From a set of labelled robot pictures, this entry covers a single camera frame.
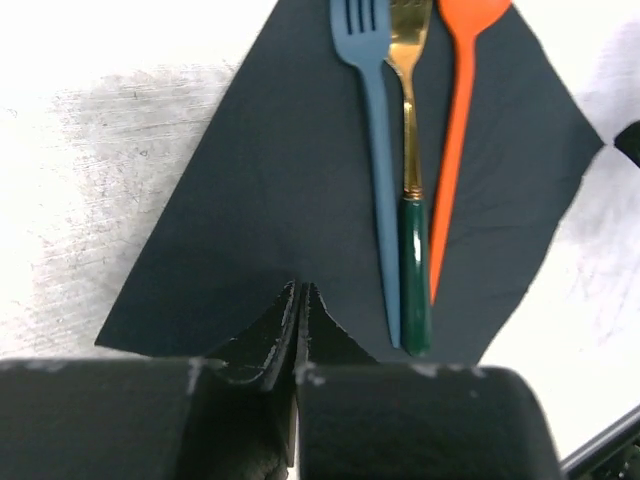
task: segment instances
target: gray smudge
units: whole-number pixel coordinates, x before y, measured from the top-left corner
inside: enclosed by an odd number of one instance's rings
[[[438,376],[438,366],[426,363],[412,363],[409,365],[411,369],[419,375],[428,378],[436,378]]]
[[[289,288],[291,287],[295,282],[292,280],[290,282],[287,282],[284,286],[284,288]],[[291,292],[289,293],[289,298],[287,299],[287,306],[285,309],[285,315],[282,316],[282,319],[280,320],[280,326],[284,327],[285,323],[287,323],[289,321],[289,318],[291,317],[291,306],[293,305],[293,300],[296,296],[295,293],[295,289],[291,289]]]
[[[267,367],[271,365],[271,360],[273,360],[273,356],[276,354],[277,351],[278,351],[278,344],[276,342],[276,344],[271,347],[271,350],[269,350],[269,353],[267,354],[267,358],[265,358],[264,362],[262,363],[263,370],[266,370]]]
[[[204,359],[202,358],[196,357],[189,359],[189,371],[187,372],[187,395],[193,395],[193,392],[195,392],[203,365]]]
[[[211,368],[215,368],[216,370],[220,370],[221,368],[229,365],[229,362],[226,362],[225,360],[221,360],[219,358],[209,358],[207,360],[207,365],[209,365]]]
[[[56,373],[64,369],[69,362],[64,360],[25,360],[0,362],[0,372],[8,372],[14,368],[25,368],[36,372]]]
[[[471,369],[471,373],[473,373],[478,378],[486,378],[487,373],[480,367],[473,367]]]
[[[296,385],[302,385],[307,371],[312,370],[315,366],[316,364],[313,362],[307,362],[304,365],[299,366],[296,369]]]
[[[56,373],[66,367],[67,363],[61,360],[29,360],[25,362],[24,367],[27,370]]]
[[[319,387],[320,385],[324,385],[326,383],[326,380],[324,378],[319,377],[314,373],[310,373],[309,375],[307,375],[307,378],[315,387]]]

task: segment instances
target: gold fork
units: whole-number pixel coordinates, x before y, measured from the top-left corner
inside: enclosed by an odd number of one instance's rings
[[[387,62],[404,93],[404,185],[402,202],[402,345],[411,355],[431,346],[431,304],[426,212],[420,173],[413,70],[427,40],[433,0],[391,0],[391,47]]]

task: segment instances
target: blue fork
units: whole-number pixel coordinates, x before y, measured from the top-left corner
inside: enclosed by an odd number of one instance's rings
[[[387,93],[382,64],[391,46],[389,0],[330,0],[336,52],[360,71],[368,106],[378,249],[391,343],[400,348],[400,259]]]

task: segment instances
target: spoon handle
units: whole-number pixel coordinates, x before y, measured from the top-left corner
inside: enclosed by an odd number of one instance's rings
[[[444,261],[449,225],[458,183],[460,159],[473,94],[475,75],[475,38],[455,40],[456,80],[444,155],[440,166],[440,178],[431,226],[430,283],[431,303],[436,299],[442,263]]]

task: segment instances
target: fork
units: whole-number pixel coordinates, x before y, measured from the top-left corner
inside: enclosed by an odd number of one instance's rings
[[[415,356],[427,353],[431,346],[431,302],[413,70],[424,49],[432,8],[432,0],[391,1],[392,36],[387,59],[400,78],[404,93],[401,343]]]
[[[378,250],[391,343],[400,347],[400,254],[382,66],[391,44],[389,0],[330,0],[338,56],[360,72],[368,107]]]

